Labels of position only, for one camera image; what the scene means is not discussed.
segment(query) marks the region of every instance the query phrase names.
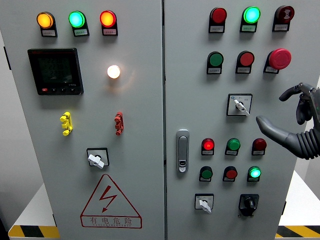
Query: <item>robotic hand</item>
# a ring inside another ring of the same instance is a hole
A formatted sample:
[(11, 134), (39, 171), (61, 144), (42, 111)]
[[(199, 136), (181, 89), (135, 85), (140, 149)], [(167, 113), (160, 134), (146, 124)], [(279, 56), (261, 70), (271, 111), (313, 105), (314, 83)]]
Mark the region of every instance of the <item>robotic hand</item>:
[(284, 102), (292, 95), (299, 93), (302, 94), (296, 109), (296, 120), (299, 125), (302, 125), (313, 118), (314, 127), (310, 131), (288, 132), (274, 126), (264, 116), (257, 116), (256, 121), (264, 135), (297, 157), (308, 160), (320, 155), (320, 89), (302, 82), (286, 90), (279, 99)]

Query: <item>digital power meter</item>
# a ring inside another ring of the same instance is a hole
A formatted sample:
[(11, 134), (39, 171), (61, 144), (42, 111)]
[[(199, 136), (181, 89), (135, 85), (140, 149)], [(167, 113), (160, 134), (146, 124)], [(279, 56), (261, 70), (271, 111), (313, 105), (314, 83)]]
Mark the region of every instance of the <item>digital power meter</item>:
[(84, 93), (76, 48), (28, 50), (39, 95), (82, 95)]

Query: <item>illuminated indicator light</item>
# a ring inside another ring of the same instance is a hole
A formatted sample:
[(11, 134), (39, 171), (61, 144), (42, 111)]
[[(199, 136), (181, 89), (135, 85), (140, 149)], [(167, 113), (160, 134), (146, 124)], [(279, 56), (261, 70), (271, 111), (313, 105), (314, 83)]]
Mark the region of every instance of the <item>illuminated indicator light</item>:
[(267, 143), (263, 138), (257, 138), (254, 140), (253, 146), (257, 151), (264, 151), (267, 148)]
[(250, 167), (250, 169), (249, 169), (249, 175), (250, 175), (250, 177), (252, 177), (252, 178), (258, 178), (258, 177), (260, 177), (260, 175), (261, 175), (261, 170), (260, 170), (260, 168), (257, 167), (257, 166)]
[(211, 15), (211, 19), (216, 23), (216, 24), (221, 24), (223, 23), (227, 18), (227, 11), (224, 8), (218, 7), (213, 10), (213, 13)]
[(258, 22), (260, 18), (260, 10), (256, 6), (247, 7), (243, 13), (243, 19), (248, 24), (254, 24)]
[(230, 139), (226, 145), (231, 151), (237, 151), (241, 146), (240, 141), (236, 138)]
[(210, 170), (204, 170), (202, 173), (201, 173), (201, 176), (204, 178), (204, 179), (209, 179), (213, 176), (213, 173), (212, 171)]
[(247, 67), (252, 65), (255, 60), (255, 56), (251, 52), (246, 52), (240, 57), (240, 63)]
[(281, 70), (288, 67), (291, 62), (291, 53), (285, 48), (274, 50), (269, 57), (269, 64), (273, 69)]
[(86, 18), (85, 15), (80, 11), (73, 11), (69, 15), (69, 22), (72, 27), (74, 28), (81, 28), (85, 22)]
[(100, 22), (106, 28), (111, 28), (116, 21), (116, 15), (112, 11), (106, 10), (100, 14)]
[(48, 12), (40, 12), (36, 17), (36, 21), (43, 29), (49, 29), (54, 24), (53, 16)]
[(211, 138), (206, 138), (202, 141), (202, 146), (205, 150), (210, 151), (215, 147), (215, 142)]
[(224, 61), (224, 58), (220, 53), (214, 53), (210, 56), (209, 61), (212, 66), (217, 67), (222, 64), (222, 62)]
[(238, 176), (238, 173), (236, 170), (229, 170), (227, 173), (226, 173), (226, 177), (228, 179), (235, 179), (236, 177)]
[(120, 76), (120, 68), (117, 65), (108, 67), (107, 74), (110, 78), (116, 79)]

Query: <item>high voltage warning triangle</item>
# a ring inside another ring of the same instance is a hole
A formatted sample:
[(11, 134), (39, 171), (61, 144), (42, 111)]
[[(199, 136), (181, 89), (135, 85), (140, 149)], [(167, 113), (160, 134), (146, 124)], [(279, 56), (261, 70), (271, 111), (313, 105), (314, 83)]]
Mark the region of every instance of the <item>high voltage warning triangle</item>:
[(80, 218), (88, 228), (142, 228), (142, 217), (108, 174), (102, 175)]

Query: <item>green indicator light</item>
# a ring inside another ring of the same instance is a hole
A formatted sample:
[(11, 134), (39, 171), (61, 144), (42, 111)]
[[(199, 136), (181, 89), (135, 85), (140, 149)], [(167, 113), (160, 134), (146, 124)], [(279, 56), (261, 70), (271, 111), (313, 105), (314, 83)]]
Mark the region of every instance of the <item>green indicator light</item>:
[(260, 170), (260, 168), (257, 167), (257, 166), (250, 167), (250, 169), (249, 169), (249, 175), (250, 175), (252, 178), (258, 178), (258, 177), (260, 177), (260, 175), (261, 175), (261, 170)]
[(214, 53), (211, 55), (209, 61), (212, 66), (217, 67), (222, 64), (222, 62), (224, 61), (224, 58), (222, 57), (221, 54)]
[(210, 170), (204, 170), (202, 173), (201, 173), (202, 177), (204, 179), (209, 179), (212, 177), (212, 172)]
[(247, 7), (243, 13), (243, 19), (248, 24), (254, 24), (258, 22), (260, 18), (260, 10), (256, 6)]
[(85, 24), (85, 15), (80, 11), (73, 11), (69, 15), (69, 22), (74, 28), (81, 28)]
[(236, 138), (232, 138), (226, 145), (231, 151), (237, 151), (240, 148), (240, 141)]

